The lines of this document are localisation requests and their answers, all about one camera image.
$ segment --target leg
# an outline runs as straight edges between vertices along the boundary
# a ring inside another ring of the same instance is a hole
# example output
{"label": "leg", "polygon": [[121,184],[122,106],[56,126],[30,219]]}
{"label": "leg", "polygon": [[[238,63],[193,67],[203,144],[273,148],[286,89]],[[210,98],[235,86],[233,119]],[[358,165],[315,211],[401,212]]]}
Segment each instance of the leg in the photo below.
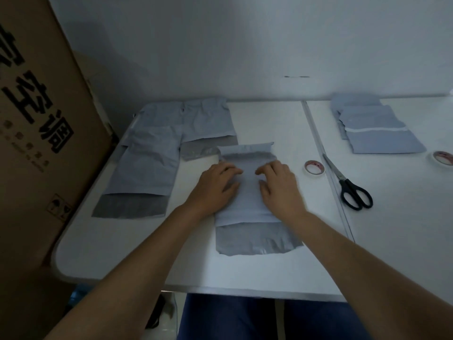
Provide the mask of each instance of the leg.
{"label": "leg", "polygon": [[286,340],[371,340],[348,303],[285,301]]}
{"label": "leg", "polygon": [[187,294],[178,340],[276,340],[274,300]]}

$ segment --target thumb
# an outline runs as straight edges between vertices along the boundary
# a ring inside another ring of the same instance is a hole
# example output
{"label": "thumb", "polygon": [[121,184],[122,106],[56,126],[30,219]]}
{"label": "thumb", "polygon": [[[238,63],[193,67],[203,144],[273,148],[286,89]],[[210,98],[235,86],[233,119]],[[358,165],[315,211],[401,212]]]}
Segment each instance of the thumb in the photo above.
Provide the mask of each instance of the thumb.
{"label": "thumb", "polygon": [[230,200],[231,198],[233,198],[236,195],[239,185],[240,185],[239,182],[235,182],[233,185],[230,186],[229,189],[227,189],[223,193],[227,200]]}
{"label": "thumb", "polygon": [[267,182],[265,182],[263,180],[259,180],[259,182],[260,182],[261,196],[263,197],[264,203],[266,203],[266,201],[270,197],[269,186],[267,185]]}

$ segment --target scissors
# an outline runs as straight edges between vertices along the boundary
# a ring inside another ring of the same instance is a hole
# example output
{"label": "scissors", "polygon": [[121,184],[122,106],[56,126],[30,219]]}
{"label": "scissors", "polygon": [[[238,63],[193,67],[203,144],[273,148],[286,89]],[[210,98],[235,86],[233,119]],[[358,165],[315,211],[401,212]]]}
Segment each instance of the scissors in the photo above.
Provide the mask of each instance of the scissors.
{"label": "scissors", "polygon": [[[335,173],[335,175],[340,179],[340,185],[341,185],[341,199],[343,200],[343,203],[349,206],[351,209],[359,211],[362,210],[363,208],[371,208],[373,206],[373,199],[371,198],[371,195],[368,193],[367,190],[364,188],[361,188],[359,186],[354,185],[349,179],[346,179],[343,174],[338,170],[337,167],[332,163],[331,160],[327,157],[326,154],[323,154],[324,158],[326,159],[327,163],[329,164],[330,168],[332,171]],[[365,196],[368,198],[368,204],[366,204],[363,199],[360,197],[360,195],[357,193],[357,191],[362,192],[365,194]],[[349,194],[351,198],[356,202],[358,206],[352,205],[349,203],[346,198],[344,197],[345,194]]]}

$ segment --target person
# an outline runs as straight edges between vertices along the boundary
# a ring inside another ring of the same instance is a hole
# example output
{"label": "person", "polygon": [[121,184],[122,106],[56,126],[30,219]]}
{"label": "person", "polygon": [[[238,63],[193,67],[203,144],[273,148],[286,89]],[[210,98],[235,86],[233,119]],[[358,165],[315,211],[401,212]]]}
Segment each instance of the person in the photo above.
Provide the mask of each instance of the person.
{"label": "person", "polygon": [[[241,173],[227,162],[203,172],[186,202],[102,279],[46,340],[139,339],[185,240],[202,218],[233,198],[239,184],[230,180]],[[264,204],[311,250],[349,303],[325,302],[319,307],[314,304],[322,302],[286,301],[286,339],[322,339],[329,334],[334,339],[453,339],[453,307],[308,212],[287,165],[274,161],[256,174],[266,176],[267,182],[260,183]],[[297,305],[305,302],[309,305]],[[276,339],[275,314],[269,306],[272,300],[188,294],[178,339]],[[338,325],[338,320],[347,325]]]}

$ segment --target hand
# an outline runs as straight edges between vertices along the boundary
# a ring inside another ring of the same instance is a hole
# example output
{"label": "hand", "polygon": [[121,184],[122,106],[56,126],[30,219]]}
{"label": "hand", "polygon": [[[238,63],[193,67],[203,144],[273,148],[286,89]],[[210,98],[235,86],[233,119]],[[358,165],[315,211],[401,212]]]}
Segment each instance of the hand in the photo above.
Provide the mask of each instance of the hand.
{"label": "hand", "polygon": [[267,182],[260,180],[263,202],[283,223],[290,226],[308,213],[297,188],[296,176],[287,165],[273,161],[259,167],[255,174],[266,176]]}
{"label": "hand", "polygon": [[217,212],[223,208],[239,188],[239,182],[227,186],[236,174],[243,170],[232,163],[219,162],[201,174],[200,180],[184,203],[195,211],[200,218]]}

